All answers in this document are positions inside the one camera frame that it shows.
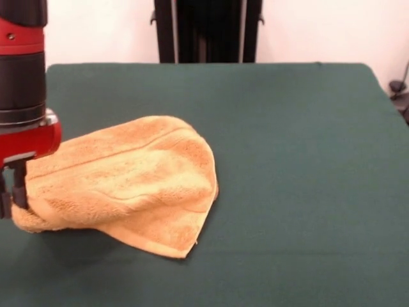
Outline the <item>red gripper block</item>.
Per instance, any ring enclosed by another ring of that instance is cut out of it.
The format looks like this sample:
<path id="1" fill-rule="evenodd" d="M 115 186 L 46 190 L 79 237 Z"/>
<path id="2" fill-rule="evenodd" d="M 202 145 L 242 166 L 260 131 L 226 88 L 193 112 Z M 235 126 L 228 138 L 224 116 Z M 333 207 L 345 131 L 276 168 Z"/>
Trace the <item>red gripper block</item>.
<path id="1" fill-rule="evenodd" d="M 26 191 L 26 161 L 53 154 L 61 144 L 61 123 L 47 119 L 45 125 L 33 129 L 1 134 L 1 166 L 13 170 L 12 200 L 16 206 L 29 208 Z M 3 172 L 0 173 L 1 219 L 11 219 L 11 196 Z"/>

